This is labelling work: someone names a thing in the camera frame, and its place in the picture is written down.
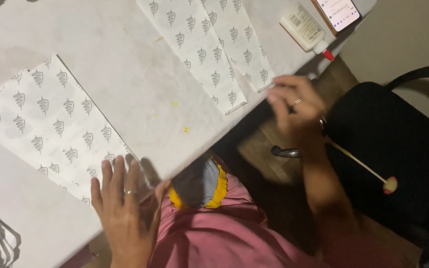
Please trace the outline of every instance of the red bottle cap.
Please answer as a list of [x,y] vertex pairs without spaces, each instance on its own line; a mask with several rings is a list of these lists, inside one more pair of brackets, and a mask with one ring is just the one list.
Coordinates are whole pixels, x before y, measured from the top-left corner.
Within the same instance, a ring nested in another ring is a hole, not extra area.
[[326,59],[328,59],[329,61],[333,62],[334,61],[334,56],[332,55],[332,52],[328,49],[324,50],[322,52],[322,55],[324,55],[324,57]]

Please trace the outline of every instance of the woman's left hand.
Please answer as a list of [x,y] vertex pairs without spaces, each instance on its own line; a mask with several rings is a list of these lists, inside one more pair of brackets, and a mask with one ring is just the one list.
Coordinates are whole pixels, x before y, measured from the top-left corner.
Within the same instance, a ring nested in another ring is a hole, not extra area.
[[[97,178],[92,178],[92,206],[99,215],[112,250],[111,268],[146,268],[156,244],[160,224],[160,206],[167,181],[155,190],[155,210],[144,218],[136,196],[140,172],[137,160],[130,163],[124,186],[125,161],[115,158],[112,172],[110,162],[102,162],[102,191]],[[129,193],[124,196],[124,188]]]

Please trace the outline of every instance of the yellow ruffle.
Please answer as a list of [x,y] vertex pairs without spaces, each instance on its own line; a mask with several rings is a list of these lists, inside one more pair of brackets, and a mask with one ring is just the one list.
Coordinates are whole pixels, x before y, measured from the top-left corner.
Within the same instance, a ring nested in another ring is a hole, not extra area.
[[[218,165],[219,176],[218,176],[218,185],[214,191],[213,199],[205,205],[205,208],[217,208],[221,205],[221,200],[226,196],[228,180],[226,179],[226,172],[224,172],[223,168]],[[187,204],[184,204],[180,196],[175,192],[173,185],[170,186],[169,189],[170,200],[175,205],[175,208],[178,210],[184,210],[188,208]]]

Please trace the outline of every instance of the gray fabric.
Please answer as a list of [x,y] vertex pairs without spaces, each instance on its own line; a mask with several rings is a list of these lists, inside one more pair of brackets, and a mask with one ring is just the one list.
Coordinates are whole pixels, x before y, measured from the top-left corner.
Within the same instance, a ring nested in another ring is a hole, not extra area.
[[203,207],[213,199],[218,186],[219,170],[211,159],[198,158],[172,180],[183,203]]

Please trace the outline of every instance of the smartphone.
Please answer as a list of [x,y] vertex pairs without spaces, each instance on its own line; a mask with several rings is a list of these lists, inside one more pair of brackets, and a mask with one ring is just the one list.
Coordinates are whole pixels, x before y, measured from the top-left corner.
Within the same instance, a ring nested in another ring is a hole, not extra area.
[[350,24],[361,19],[360,12],[352,0],[312,0],[317,10],[336,36]]

